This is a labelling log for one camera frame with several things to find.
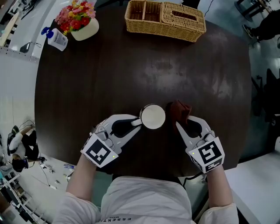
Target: brown cloth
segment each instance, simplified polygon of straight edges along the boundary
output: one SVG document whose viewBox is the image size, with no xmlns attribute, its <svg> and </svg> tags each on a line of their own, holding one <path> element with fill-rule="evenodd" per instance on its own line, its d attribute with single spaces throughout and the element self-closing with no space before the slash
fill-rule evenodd
<svg viewBox="0 0 280 224">
<path fill-rule="evenodd" d="M 176 127 L 176 121 L 178 121 L 180 124 L 187 125 L 187 119 L 189 117 L 189 114 L 191 113 L 192 107 L 190 105 L 182 103 L 179 100 L 175 100 L 167 106 L 166 110 L 168 110 L 168 115 L 170 116 L 174 133 L 179 134 Z"/>
</svg>

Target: sneaker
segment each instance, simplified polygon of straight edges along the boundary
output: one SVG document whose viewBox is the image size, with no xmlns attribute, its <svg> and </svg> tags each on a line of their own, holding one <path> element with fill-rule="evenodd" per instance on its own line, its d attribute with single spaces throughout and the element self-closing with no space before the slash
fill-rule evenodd
<svg viewBox="0 0 280 224">
<path fill-rule="evenodd" d="M 248 36 L 249 36 L 250 38 L 253 38 L 253 37 L 254 37 L 254 35 L 253 35 L 252 32 L 251 32 L 252 28 L 250 28 L 249 26 L 247 26 L 247 25 L 245 25 L 245 24 L 243 24 L 242 27 L 243 27 L 243 29 L 246 31 L 246 33 L 248 34 Z"/>
<path fill-rule="evenodd" d="M 16 134 L 16 133 L 18 133 L 18 132 L 19 132 L 18 126 L 15 125 L 15 126 L 13 127 L 11 133 L 12 133 L 12 134 Z"/>
</svg>

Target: red flower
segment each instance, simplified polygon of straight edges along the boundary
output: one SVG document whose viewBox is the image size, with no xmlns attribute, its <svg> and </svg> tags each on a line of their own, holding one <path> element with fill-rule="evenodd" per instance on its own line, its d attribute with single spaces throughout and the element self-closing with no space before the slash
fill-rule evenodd
<svg viewBox="0 0 280 224">
<path fill-rule="evenodd" d="M 84 7 L 81 11 L 81 13 L 88 11 L 88 7 Z"/>
<path fill-rule="evenodd" d="M 67 6 L 67 9 L 68 9 L 69 11 L 71 11 L 71 10 L 73 9 L 73 6 L 69 5 L 69 6 Z"/>
<path fill-rule="evenodd" d="M 61 24 L 60 28 L 63 31 L 68 31 L 68 30 L 70 30 L 70 24 L 69 23 L 63 23 L 63 24 Z"/>
<path fill-rule="evenodd" d="M 74 30 L 78 30 L 81 28 L 81 21 L 73 20 L 71 21 L 70 25 L 73 27 Z"/>
<path fill-rule="evenodd" d="M 84 25 L 84 26 L 86 26 L 86 25 L 89 24 L 89 21 L 90 21 L 89 17 L 83 17 L 83 18 L 81 19 L 81 24 Z"/>
</svg>

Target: white t-shirt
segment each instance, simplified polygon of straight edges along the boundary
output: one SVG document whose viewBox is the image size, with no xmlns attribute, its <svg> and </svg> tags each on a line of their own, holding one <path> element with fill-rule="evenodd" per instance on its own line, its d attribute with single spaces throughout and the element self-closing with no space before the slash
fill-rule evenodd
<svg viewBox="0 0 280 224">
<path fill-rule="evenodd" d="M 101 212 L 91 202 L 66 193 L 52 224 L 194 224 L 191 204 L 178 183 L 118 177 L 103 196 Z M 238 224 L 236 205 L 207 210 L 199 224 Z"/>
<path fill-rule="evenodd" d="M 21 133 L 17 133 L 16 136 L 10 142 L 10 147 L 9 148 L 10 148 L 10 151 L 17 148 L 17 150 L 15 151 L 14 154 L 17 154 L 17 155 L 19 155 L 19 157 L 21 159 L 24 159 L 26 149 L 25 149 L 23 143 L 21 142 L 22 138 L 23 138 L 23 135 Z"/>
</svg>

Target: white mug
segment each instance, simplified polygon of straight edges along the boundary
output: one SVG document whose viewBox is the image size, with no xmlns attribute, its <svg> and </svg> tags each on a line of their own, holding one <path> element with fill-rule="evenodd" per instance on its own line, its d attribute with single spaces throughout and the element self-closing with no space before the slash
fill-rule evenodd
<svg viewBox="0 0 280 224">
<path fill-rule="evenodd" d="M 156 104 L 148 104 L 140 111 L 139 119 L 132 121 L 132 126 L 143 124 L 146 128 L 157 129 L 165 122 L 164 109 Z"/>
</svg>

